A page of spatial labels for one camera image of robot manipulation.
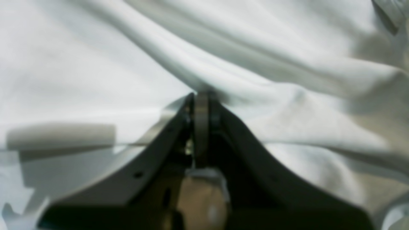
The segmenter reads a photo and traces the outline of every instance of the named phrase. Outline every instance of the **black metal bracket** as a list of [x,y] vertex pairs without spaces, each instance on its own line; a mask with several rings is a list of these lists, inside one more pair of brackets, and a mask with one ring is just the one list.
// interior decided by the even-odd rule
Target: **black metal bracket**
[[[193,138],[193,155],[185,154]],[[372,230],[367,214],[304,181],[276,160],[213,92],[190,94],[162,132],[105,180],[51,205],[55,230],[184,229],[176,210],[186,169],[218,168],[227,180],[225,229]]]

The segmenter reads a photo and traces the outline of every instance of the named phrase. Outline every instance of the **white cloth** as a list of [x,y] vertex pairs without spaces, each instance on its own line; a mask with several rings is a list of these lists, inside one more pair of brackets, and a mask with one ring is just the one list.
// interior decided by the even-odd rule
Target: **white cloth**
[[137,156],[164,107],[211,88],[387,230],[409,211],[409,8],[376,2],[396,35],[370,0],[0,0],[0,229],[36,229]]

